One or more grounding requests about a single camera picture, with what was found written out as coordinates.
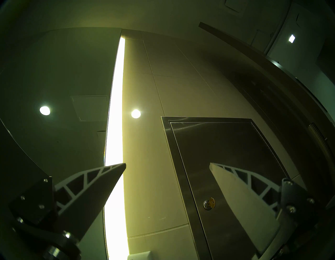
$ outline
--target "screw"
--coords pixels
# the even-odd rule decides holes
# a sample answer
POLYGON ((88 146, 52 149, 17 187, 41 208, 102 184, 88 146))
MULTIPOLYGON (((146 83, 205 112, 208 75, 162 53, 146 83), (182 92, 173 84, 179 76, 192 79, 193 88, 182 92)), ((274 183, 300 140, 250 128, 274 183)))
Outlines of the screw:
POLYGON ((18 217, 16 220, 17 220, 18 222, 20 222, 20 223, 23 223, 23 219, 20 218, 20 217, 18 217))
POLYGON ((296 208, 294 206, 287 205, 286 208, 290 213, 295 213, 296 212, 296 208))
POLYGON ((309 203, 311 203, 311 204, 314 204, 314 203, 315 203, 315 200, 312 199, 312 198, 308 198, 307 201, 308 201, 309 203))

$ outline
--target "ceiling light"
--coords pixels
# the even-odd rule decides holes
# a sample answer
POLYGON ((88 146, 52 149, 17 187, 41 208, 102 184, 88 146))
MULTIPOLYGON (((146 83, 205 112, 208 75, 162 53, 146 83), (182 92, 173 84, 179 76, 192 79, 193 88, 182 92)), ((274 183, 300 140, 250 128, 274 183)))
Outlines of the ceiling light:
POLYGON ((295 37, 294 37, 294 35, 292 34, 288 41, 289 41, 290 43, 293 43, 293 42, 294 42, 294 39, 295 39, 295 37))
POLYGON ((47 106, 41 107, 40 112, 42 115, 50 115, 50 109, 47 106))
POLYGON ((141 112, 135 109, 133 112, 131 112, 131 116, 133 118, 139 118, 141 116, 141 112))

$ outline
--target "bright light strip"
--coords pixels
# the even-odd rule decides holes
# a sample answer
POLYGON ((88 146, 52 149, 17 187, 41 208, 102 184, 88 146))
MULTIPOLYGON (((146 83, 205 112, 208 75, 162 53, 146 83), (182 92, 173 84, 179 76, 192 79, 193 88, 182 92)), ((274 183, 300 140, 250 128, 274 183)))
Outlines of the bright light strip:
POLYGON ((295 37, 294 37, 294 35, 292 34, 288 41, 289 41, 290 43, 293 43, 293 42, 294 42, 294 39, 295 39, 295 37))
MULTIPOLYGON (((109 105, 105 166, 123 162, 122 147, 122 82, 125 39, 120 38, 114 68, 109 105)), ((127 259, 129 255, 124 206, 123 175, 105 205, 105 235, 108 258, 127 259)))

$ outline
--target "door frame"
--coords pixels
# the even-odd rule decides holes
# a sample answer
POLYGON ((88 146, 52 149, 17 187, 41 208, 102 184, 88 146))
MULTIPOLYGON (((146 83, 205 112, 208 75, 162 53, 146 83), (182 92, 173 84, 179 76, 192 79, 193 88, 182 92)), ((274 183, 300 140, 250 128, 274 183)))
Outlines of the door frame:
POLYGON ((177 141, 172 130, 171 123, 173 122, 187 122, 187 123, 251 123, 260 137, 268 146, 269 150, 276 158, 283 173, 290 179, 284 165, 279 160, 277 154, 270 146, 262 132, 250 118, 221 118, 221 117, 177 117, 177 116, 162 116, 162 124, 165 131, 165 137, 169 147, 172 164, 175 169, 175 174, 182 196, 182 201, 186 211, 186 217, 190 225, 190 230, 193 238, 193 243, 199 260, 212 260, 212 256, 208 247, 205 232, 203 230, 200 216, 195 204, 191 186, 184 168, 184 164, 178 149, 177 141))

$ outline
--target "ceiling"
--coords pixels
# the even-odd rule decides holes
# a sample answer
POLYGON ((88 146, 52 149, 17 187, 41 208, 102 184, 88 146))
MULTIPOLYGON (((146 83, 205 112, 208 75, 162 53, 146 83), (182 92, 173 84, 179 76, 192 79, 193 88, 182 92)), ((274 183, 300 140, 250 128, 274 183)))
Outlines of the ceiling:
POLYGON ((274 32, 289 0, 31 0, 11 29, 20 38, 54 29, 113 27, 206 42, 199 22, 251 42, 256 29, 274 32), (232 8, 243 6, 239 12, 232 8))
POLYGON ((0 118, 55 184, 103 166, 120 35, 117 28, 55 30, 18 41, 5 52, 0 118), (39 111, 44 105, 51 110, 48 116, 39 111))

